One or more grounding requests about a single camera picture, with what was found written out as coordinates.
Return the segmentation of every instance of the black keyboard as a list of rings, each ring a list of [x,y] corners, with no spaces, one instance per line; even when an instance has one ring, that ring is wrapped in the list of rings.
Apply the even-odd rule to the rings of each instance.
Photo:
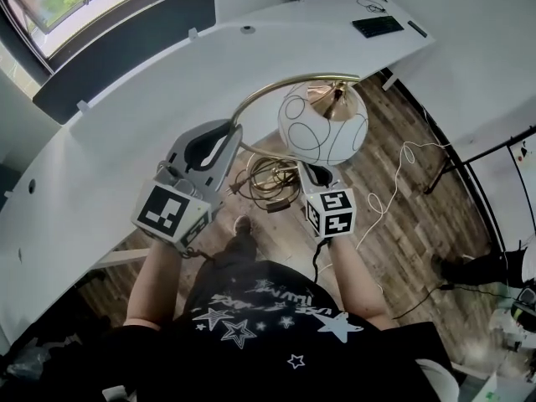
[[[393,17],[377,17],[369,19],[359,19],[352,21],[352,24],[357,28],[367,39],[381,34],[393,33],[403,30],[396,19]]]

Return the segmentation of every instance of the black and white marker cube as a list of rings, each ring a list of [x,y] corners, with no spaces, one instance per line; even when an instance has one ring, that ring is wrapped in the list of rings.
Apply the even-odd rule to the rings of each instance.
[[[309,193],[304,199],[307,220],[321,237],[353,232],[356,209],[352,189]]]
[[[212,220],[211,207],[172,186],[146,180],[137,199],[132,223],[151,237],[185,251]]]

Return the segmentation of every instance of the white lamp shade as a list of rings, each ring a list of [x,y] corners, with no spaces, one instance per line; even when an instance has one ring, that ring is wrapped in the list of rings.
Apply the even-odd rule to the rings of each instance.
[[[349,159],[363,144],[369,119],[363,99],[354,88],[357,113],[346,121],[319,115],[307,99],[310,84],[294,85],[279,109],[279,133],[292,155],[313,165],[336,165]]]

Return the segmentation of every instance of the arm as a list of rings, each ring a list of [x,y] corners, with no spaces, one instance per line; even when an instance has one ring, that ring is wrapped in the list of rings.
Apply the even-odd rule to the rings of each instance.
[[[333,237],[329,249],[344,309],[380,330],[396,327],[384,296],[347,236]]]
[[[158,330],[172,321],[182,263],[174,247],[157,240],[152,243],[128,300],[125,325]]]

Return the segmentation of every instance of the curved desk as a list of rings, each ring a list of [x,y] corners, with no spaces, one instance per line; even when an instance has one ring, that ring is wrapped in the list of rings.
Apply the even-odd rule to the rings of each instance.
[[[351,21],[379,15],[356,0],[285,3],[217,25],[123,76],[71,119],[0,213],[0,326],[9,342],[134,231],[142,181],[179,134],[230,117],[273,81],[312,72],[365,78],[434,42],[409,28],[402,9],[382,4],[404,31],[366,39]],[[241,33],[243,25],[255,32]],[[246,142],[276,129],[278,92],[248,109]]]

